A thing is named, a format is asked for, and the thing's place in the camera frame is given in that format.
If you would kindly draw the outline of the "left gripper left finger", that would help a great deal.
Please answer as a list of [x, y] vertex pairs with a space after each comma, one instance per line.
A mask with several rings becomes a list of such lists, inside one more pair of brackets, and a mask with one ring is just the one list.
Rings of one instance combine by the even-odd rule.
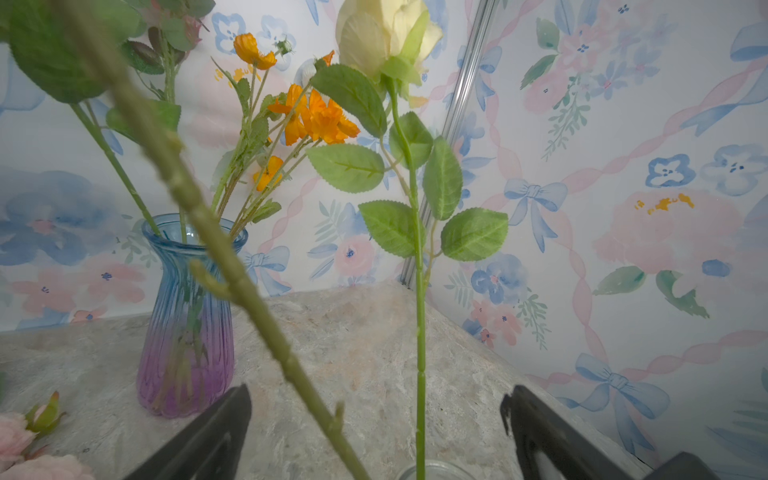
[[126, 480], [233, 479], [251, 415], [248, 388], [229, 389]]

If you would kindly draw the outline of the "orange poppy flower stem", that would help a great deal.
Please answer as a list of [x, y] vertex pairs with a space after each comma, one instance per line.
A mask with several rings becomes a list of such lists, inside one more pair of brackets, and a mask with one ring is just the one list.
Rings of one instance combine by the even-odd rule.
[[233, 45], [237, 57], [246, 64], [246, 74], [237, 78], [224, 69], [219, 70], [236, 93], [242, 118], [236, 146], [222, 157], [215, 174], [212, 209], [218, 219], [226, 216], [228, 205], [244, 177], [251, 171], [255, 177], [246, 199], [231, 221], [229, 235], [232, 239], [238, 237], [248, 224], [258, 223], [280, 209], [271, 197], [284, 177], [284, 161], [272, 154], [275, 142], [270, 134], [273, 126], [283, 118], [282, 114], [270, 110], [280, 98], [263, 94], [269, 72], [277, 64], [276, 55], [273, 51], [260, 49], [251, 33], [236, 36]]

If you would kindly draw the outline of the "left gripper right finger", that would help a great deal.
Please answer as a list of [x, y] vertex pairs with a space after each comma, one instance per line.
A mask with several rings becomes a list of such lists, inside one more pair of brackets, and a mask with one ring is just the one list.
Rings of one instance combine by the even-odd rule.
[[578, 416], [517, 385], [501, 400], [524, 479], [714, 479], [697, 456], [683, 452], [652, 469]]

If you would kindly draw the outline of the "blue purple glass vase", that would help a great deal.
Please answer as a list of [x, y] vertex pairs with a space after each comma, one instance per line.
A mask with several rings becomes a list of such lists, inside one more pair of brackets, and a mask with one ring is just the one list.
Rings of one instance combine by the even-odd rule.
[[190, 270], [200, 262], [216, 280], [218, 266], [178, 213], [154, 217], [142, 233], [160, 259], [162, 278], [150, 317], [136, 386], [141, 405], [155, 416], [200, 413], [229, 388], [234, 375], [230, 303], [207, 291]]

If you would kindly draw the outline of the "pink rose flower stem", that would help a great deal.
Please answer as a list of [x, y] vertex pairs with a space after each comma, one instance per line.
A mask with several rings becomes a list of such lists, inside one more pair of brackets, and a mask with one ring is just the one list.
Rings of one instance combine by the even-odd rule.
[[137, 32], [121, 50], [142, 85], [159, 101], [176, 105], [176, 80], [182, 63], [201, 41], [204, 19], [214, 0], [130, 1], [142, 17]]

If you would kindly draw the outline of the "white flower stem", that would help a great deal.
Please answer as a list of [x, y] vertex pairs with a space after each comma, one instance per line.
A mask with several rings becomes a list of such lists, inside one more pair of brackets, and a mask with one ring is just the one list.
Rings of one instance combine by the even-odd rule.
[[[274, 53], [277, 58], [276, 68], [278, 71], [286, 74], [291, 68], [293, 58], [295, 54], [295, 44], [292, 42], [292, 37], [283, 36], [282, 38], [275, 38]], [[302, 63], [295, 65], [293, 83], [300, 87], [307, 87], [312, 77], [315, 75], [317, 69], [315, 67], [315, 58], [306, 58]]]

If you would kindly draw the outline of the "clear frosted glass vase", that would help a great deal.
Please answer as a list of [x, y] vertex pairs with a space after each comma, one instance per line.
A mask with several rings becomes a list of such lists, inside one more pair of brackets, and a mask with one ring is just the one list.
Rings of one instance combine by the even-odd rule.
[[[426, 480], [474, 480], [474, 477], [463, 468], [440, 460], [425, 461]], [[416, 464], [404, 468], [395, 476], [396, 480], [417, 480], [418, 467]]]

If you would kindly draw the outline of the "cream rose flower stem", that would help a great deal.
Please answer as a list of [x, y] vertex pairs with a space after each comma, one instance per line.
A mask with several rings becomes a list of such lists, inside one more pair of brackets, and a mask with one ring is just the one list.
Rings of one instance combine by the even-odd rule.
[[504, 213], [459, 210], [463, 173], [451, 144], [403, 106], [441, 36], [422, 1], [346, 1], [336, 24], [339, 60], [320, 62], [312, 78], [314, 89], [338, 103], [360, 130], [343, 144], [313, 147], [309, 158], [316, 172], [347, 193], [371, 191], [394, 172], [405, 194], [404, 201], [364, 202], [359, 212], [378, 246], [414, 267], [418, 479], [425, 479], [427, 460], [425, 310], [433, 264], [439, 257], [489, 258], [507, 237]]

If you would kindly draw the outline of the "pink orange bud stem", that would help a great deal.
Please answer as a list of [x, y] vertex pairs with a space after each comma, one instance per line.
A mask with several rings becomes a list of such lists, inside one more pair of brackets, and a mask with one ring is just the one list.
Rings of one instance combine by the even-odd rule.
[[[359, 127], [347, 118], [338, 103], [324, 98], [314, 89], [312, 80], [307, 87], [292, 84], [285, 92], [266, 94], [263, 91], [263, 94], [280, 98], [270, 110], [282, 114], [283, 118], [278, 125], [273, 126], [270, 134], [275, 142], [272, 154], [284, 161], [282, 183], [301, 164], [309, 148], [323, 144], [343, 144], [360, 133]], [[245, 199], [254, 177], [255, 173], [251, 171], [240, 184], [247, 187]], [[273, 196], [281, 184], [271, 197], [280, 209], [281, 205]]]

